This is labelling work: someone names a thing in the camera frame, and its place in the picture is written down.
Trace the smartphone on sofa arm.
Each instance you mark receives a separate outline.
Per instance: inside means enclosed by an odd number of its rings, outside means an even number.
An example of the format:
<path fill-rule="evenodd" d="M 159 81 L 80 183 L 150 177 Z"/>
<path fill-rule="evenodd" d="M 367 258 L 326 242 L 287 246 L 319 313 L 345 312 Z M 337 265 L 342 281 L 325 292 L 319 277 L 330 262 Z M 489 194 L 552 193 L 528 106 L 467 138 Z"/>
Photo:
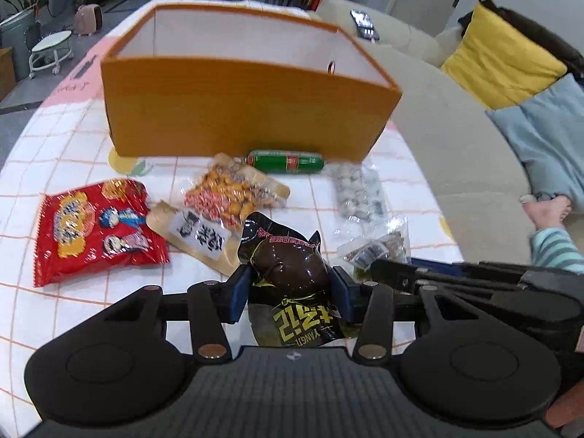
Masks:
<path fill-rule="evenodd" d="M 379 41 L 380 36 L 375 29 L 370 16 L 359 10 L 351 10 L 349 12 L 353 22 L 356 24 L 357 36 L 360 39 L 367 40 L 373 43 Z"/>

